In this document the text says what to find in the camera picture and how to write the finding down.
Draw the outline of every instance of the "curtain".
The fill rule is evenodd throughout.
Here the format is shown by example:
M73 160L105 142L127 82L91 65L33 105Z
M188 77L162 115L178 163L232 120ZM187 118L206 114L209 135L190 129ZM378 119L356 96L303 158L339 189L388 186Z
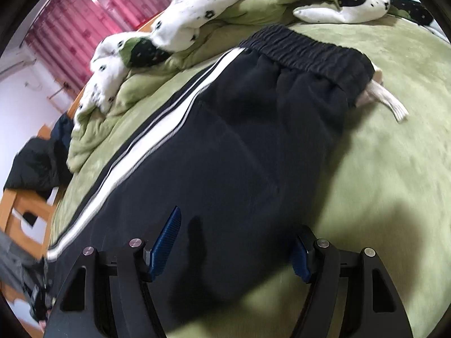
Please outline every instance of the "curtain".
M26 44L54 78L80 91L99 42L137 30L171 0L50 0L26 35Z

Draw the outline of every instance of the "green bed sheet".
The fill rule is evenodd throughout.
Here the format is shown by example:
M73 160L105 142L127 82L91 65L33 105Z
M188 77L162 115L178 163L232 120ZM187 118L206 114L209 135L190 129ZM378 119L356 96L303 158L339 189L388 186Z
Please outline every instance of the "green bed sheet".
M451 302L451 46L393 16L292 29L367 54L410 112L398 124L381 104L352 110L324 166L312 213L299 217L341 249L374 248L401 295L414 336L425 338ZM207 64L174 74L122 116L71 182L54 218L53 240L117 148ZM330 337L338 336L345 291L343 283ZM169 336L289 337L306 292L287 266L234 305Z

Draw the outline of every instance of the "black pants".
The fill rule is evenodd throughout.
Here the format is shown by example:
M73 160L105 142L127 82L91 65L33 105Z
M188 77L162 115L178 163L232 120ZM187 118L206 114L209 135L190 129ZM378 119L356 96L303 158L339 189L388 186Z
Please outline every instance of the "black pants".
M165 272L149 285L166 330L238 298L288 260L321 164L373 66L354 49L282 26L240 47L175 93L105 167L68 231L130 149L237 54L50 263L57 289L85 246L110 250L146 230L158 233L175 205L180 234Z

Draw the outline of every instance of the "wooden headboard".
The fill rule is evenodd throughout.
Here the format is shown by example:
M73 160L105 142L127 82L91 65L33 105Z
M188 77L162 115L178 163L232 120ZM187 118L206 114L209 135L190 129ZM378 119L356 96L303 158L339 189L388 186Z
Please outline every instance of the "wooden headboard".
M139 31L150 31L150 26L155 21L155 19L160 14L155 15L150 19L145 25L143 25ZM75 101L70 106L67 111L67 115L70 118L74 118L75 111L78 108L78 103L82 98L84 93L84 88L80 91ZM41 138L50 138L50 128L47 126L41 127L37 136ZM10 236L19 246L21 246L28 253L33 255L35 258L40 259L43 255L46 255L47 248L50 240L50 230L51 230L51 220L56 209L56 205L64 194L65 189L60 188L56 195L53 205L48 205L47 202L37 195L36 192L32 190L11 190L6 189L3 192L3 196L0 201L0 230L5 232ZM21 220L16 218L12 211L15 209L20 214L24 212L32 212L36 216L41 217L47 222L46 231L44 235L44 242L42 244L30 239L24 234L21 228ZM7 286L0 281L0 291L3 293L4 297L8 301L15 301L16 299L24 300L25 297L13 290L11 287ZM26 331L31 335L32 338L42 338L43 333L36 329L35 327L21 321L22 325Z

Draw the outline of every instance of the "black waistband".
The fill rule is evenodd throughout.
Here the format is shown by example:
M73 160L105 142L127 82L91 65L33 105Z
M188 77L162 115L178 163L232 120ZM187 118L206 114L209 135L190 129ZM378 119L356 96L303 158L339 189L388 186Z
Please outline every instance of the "black waistband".
M324 76L348 95L350 105L371 81L374 68L353 48L321 43L282 25L270 25L240 43L281 65Z

